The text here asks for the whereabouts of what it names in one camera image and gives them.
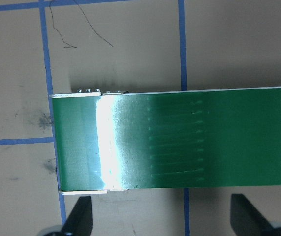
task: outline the green conveyor belt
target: green conveyor belt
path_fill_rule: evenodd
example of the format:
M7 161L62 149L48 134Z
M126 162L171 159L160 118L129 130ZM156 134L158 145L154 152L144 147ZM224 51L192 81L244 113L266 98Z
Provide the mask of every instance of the green conveyor belt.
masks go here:
M53 98L61 191L281 185L281 88Z

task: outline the blue line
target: blue line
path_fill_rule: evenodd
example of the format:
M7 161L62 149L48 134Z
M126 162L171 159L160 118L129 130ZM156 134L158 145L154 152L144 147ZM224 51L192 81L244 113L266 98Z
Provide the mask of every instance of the blue line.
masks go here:
M76 0L78 4L91 4L91 3L105 3L105 2L117 2L117 1L131 1L131 0ZM55 6L71 6L77 3L73 0L55 0L52 7ZM48 7L50 1L44 1L43 6ZM0 11L11 11L11 10L23 10L23 9L33 9L39 8L38 2L28 2L28 3L17 3L0 5Z
M38 2L0 5L0 11L23 10L32 8L38 8Z
M189 188L185 188L184 194L184 231L185 236L190 236L189 222Z
M180 28L180 58L181 58L181 90L187 90L186 69L186 38L185 38L185 0L178 0Z
M47 36L47 27L46 27L46 16L45 16L45 2L44 0L39 0L39 12L40 12L40 21L41 21L41 32L42 32L42 43L43 43L43 53L44 53L44 65L46 69L46 87L47 87L47 96L48 96L48 105L50 109L50 116L52 119L52 123L54 122L53 116L53 106L52 99L49 95L53 94L53 82L52 82L52 71L51 71L51 62L50 62L50 53L48 48L48 36ZM57 166L57 185L58 189L61 187L60 174L58 170L58 155L56 149L56 139L55 139L55 129L52 125L52 133L54 139L54 149L55 149L55 160ZM66 222L66 207L65 207L65 199L62 194L58 194L59 202L60 202L60 210L61 210L61 218L62 224Z
M42 144L52 143L53 137L47 138L31 138L31 139L0 139L0 145L15 145L15 144Z

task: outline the blue tape line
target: blue tape line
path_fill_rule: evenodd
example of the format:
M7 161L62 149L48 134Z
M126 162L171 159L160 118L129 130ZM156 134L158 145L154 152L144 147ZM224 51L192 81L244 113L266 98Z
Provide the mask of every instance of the blue tape line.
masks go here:
M53 137L47 138L32 138L32 139L0 139L0 145L15 145L15 144L42 144L52 143Z
M117 2L117 1L131 1L131 0L76 0L78 4L91 4L91 3L105 3L105 2ZM50 1L43 1L43 6L48 7ZM54 6L70 6L76 5L73 0L55 0ZM11 10L23 10L23 9L33 9L39 8L38 2L28 2L28 3L16 3L8 5L0 5L0 11L11 11Z
M181 58L181 90L187 90L186 38L185 38L185 0L178 0Z
M184 232L185 236L190 236L189 222L189 188L183 190L184 193Z
M49 95L53 94L53 82L52 82L52 71L51 71L51 62L50 62L50 53L48 48L48 36L47 36L47 27L46 27L46 16L45 16L45 2L44 0L39 0L39 12L40 12L40 21L41 21L41 32L42 32L42 43L43 43L43 53L44 53L44 65L46 68L46 87L47 87L47 96L48 96L48 105L50 109L50 116L53 121L53 106L52 106L52 99ZM57 166L57 185L58 189L61 187L60 181L60 174L58 170L58 156L57 156L57 149L56 149L56 139L55 139L55 129L52 125L52 133L54 139L54 149L55 149L55 160ZM60 202L60 210L61 210L61 218L62 224L66 222L66 207L65 207L65 199L62 194L58 194L59 202Z
M0 5L0 11L23 10L32 8L38 8L38 2Z

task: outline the floor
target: floor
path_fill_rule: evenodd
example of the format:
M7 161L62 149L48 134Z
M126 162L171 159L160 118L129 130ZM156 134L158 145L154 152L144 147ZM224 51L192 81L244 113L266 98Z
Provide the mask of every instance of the floor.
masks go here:
M30 1L0 0L0 236L60 227L78 198L58 194L49 94L281 86L280 0ZM135 189L93 196L92 235L232 236L236 192L281 221L281 186Z

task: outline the thin black wire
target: thin black wire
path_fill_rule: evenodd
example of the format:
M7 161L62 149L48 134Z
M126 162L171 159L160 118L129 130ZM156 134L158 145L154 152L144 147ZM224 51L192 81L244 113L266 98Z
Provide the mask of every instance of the thin black wire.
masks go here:
M81 8L81 6L78 4L78 2L76 1L76 0L72 0L75 4L77 4L77 6L79 7L79 9L81 10L81 12L82 12L82 14L85 16L85 18L86 18L86 21L88 22L88 24L89 24L89 26L91 27L91 29L95 32L95 34L97 35L97 36L99 36L99 38L101 38L101 39L103 39L105 42L107 42L110 46L112 46L113 47L113 45L109 42L109 41L107 41L105 38L103 38L98 32L96 32L96 30L93 28L93 26L91 25L91 23L90 23L90 21L88 20L88 18L87 18L87 16L86 16L86 14L85 14L85 12L83 11L83 9Z
M53 17L53 12L52 12L52 8L51 8L51 5L52 5L52 2L53 1L55 1L55 0L51 0L50 1L50 4L49 4L49 8L50 8L50 11L51 11L51 16L52 16L52 23L53 23L53 28L54 28L54 30L56 30L57 31L57 33L60 35L60 37L61 37L61 39L62 39L62 42L64 43L64 44L67 44L68 45L68 47L65 47L65 48L77 48L77 47L75 47L75 46L73 46L73 45L71 45L71 44L69 44L69 43L67 43L67 42L65 42L65 40L63 39L63 37L62 37L62 34L61 34L61 32L55 27L55 25L54 25L54 17Z

